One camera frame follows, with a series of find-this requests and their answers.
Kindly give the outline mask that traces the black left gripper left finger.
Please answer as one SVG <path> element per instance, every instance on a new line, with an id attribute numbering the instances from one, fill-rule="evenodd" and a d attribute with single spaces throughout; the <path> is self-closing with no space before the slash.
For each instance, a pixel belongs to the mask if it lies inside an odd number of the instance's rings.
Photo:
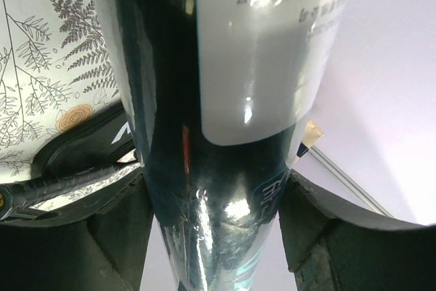
<path id="1" fill-rule="evenodd" d="M 153 210 L 142 173 L 1 224 L 2 290 L 139 290 Z"/>

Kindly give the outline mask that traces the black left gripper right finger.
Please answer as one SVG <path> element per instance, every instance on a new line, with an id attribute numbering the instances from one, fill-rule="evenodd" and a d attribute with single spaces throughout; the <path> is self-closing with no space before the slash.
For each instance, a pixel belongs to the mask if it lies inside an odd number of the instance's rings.
<path id="1" fill-rule="evenodd" d="M 364 209 L 293 170 L 279 207 L 298 290 L 434 290 L 435 227 Z"/>

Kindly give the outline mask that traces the black Crossway racket cover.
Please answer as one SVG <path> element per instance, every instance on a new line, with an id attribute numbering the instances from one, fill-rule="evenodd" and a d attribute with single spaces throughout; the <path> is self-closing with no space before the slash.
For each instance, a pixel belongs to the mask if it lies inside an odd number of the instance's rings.
<path id="1" fill-rule="evenodd" d="M 118 102 L 44 145 L 33 158 L 31 177 L 69 175 L 111 164 L 134 148 L 125 110 Z"/>

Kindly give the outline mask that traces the black Boka shuttlecock tube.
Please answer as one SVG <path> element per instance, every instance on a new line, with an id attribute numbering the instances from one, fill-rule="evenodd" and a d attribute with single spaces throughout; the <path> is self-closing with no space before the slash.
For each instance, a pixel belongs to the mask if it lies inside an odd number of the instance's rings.
<path id="1" fill-rule="evenodd" d="M 345 0 L 94 0 L 178 290 L 249 290 Z"/>

